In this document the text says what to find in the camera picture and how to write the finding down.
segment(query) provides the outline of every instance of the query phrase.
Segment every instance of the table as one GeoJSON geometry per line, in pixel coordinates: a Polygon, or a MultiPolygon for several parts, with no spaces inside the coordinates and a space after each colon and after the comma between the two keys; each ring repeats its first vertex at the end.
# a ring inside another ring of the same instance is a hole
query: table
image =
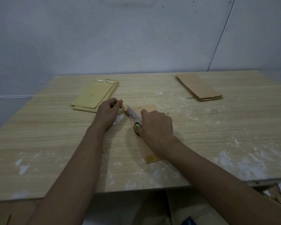
{"type": "MultiPolygon", "coordinates": [[[[196,101],[175,73],[56,76],[0,128],[0,200],[45,196],[95,116],[69,104],[97,78],[119,80],[125,104],[155,104],[184,144],[250,185],[281,180],[281,84],[258,71],[197,74],[224,98],[196,101]]],[[[189,185],[167,161],[144,163],[127,117],[103,147],[96,192],[189,185]]]]}

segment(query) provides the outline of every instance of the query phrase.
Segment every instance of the person's right hand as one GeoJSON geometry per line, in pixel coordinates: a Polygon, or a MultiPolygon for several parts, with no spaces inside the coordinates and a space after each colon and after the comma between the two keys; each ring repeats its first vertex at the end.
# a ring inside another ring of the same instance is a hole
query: person's right hand
{"type": "Polygon", "coordinates": [[[141,116],[142,127],[137,127],[136,131],[155,154],[163,156],[165,145],[175,138],[172,118],[165,113],[147,112],[145,109],[141,111],[141,116]]]}

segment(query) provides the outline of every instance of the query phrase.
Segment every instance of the scissor blade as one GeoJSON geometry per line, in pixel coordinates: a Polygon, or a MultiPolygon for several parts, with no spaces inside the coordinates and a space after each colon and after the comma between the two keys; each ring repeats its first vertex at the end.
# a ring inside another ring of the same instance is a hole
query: scissor blade
{"type": "Polygon", "coordinates": [[[130,115],[131,117],[133,117],[133,118],[135,118],[135,119],[141,118],[140,116],[138,116],[138,115],[135,113],[134,110],[132,110],[132,109],[130,108],[130,106],[128,106],[128,105],[126,105],[126,106],[128,107],[129,115],[130,115]]]}

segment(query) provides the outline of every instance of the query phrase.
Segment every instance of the scissors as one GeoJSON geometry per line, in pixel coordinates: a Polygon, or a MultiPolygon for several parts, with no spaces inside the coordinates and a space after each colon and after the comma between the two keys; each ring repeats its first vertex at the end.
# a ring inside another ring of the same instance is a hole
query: scissors
{"type": "Polygon", "coordinates": [[[133,129],[134,129],[134,132],[136,133],[136,135],[138,135],[139,136],[139,133],[136,131],[136,128],[138,127],[138,126],[140,126],[141,127],[141,117],[140,116],[138,116],[136,113],[135,113],[135,111],[134,110],[132,110],[132,108],[130,107],[130,106],[128,106],[128,105],[125,105],[125,106],[127,106],[127,110],[125,110],[124,112],[126,113],[126,114],[128,114],[128,115],[130,115],[131,117],[133,117],[134,119],[136,119],[136,122],[135,122],[135,124],[134,124],[134,127],[133,127],[133,129]]]}

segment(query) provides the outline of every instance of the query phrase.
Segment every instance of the hand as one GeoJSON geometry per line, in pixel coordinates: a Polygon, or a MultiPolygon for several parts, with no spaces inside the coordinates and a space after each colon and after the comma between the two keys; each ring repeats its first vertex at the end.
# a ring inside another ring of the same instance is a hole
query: hand
{"type": "Polygon", "coordinates": [[[102,102],[91,126],[96,127],[98,130],[102,130],[103,132],[107,131],[116,120],[121,106],[122,103],[116,98],[108,99],[102,102]]]}
{"type": "Polygon", "coordinates": [[[163,156],[165,145],[175,139],[171,117],[145,109],[141,111],[141,116],[142,127],[137,127],[136,131],[154,153],[163,156]]]}

